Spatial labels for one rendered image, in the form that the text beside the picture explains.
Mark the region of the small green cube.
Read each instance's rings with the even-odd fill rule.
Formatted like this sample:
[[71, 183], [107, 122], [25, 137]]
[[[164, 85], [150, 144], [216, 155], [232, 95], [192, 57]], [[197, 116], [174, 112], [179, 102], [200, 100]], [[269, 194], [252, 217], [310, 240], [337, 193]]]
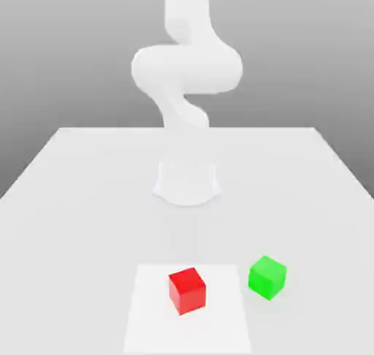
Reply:
[[262, 256], [250, 268], [248, 288], [272, 300], [284, 287], [287, 268], [269, 256]]

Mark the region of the small red cube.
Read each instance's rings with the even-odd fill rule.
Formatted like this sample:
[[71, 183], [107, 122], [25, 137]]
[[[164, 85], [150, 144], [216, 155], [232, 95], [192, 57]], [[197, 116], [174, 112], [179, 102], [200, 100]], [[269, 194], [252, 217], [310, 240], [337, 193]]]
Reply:
[[194, 267], [169, 275], [169, 297], [180, 316], [206, 306], [207, 287]]

